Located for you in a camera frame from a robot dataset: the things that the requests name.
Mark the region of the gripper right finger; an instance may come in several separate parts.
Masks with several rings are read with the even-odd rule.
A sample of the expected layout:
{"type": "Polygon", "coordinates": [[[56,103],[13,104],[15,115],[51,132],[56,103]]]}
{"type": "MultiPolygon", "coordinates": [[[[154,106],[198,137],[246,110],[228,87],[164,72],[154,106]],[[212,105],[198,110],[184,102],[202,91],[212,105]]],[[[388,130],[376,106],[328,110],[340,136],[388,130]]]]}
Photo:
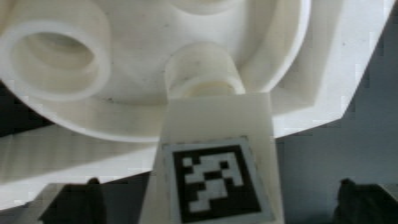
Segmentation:
{"type": "Polygon", "coordinates": [[[340,180],[331,224],[398,224],[398,201],[378,184],[340,180]]]}

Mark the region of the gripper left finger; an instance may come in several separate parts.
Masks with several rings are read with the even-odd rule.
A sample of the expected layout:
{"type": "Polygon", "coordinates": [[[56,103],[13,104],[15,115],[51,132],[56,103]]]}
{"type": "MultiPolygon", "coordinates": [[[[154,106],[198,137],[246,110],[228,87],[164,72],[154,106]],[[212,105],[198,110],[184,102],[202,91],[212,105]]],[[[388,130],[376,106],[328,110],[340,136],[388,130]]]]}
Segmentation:
{"type": "Polygon", "coordinates": [[[67,184],[49,203],[38,221],[42,224],[106,224],[106,206],[99,180],[67,184]]]}

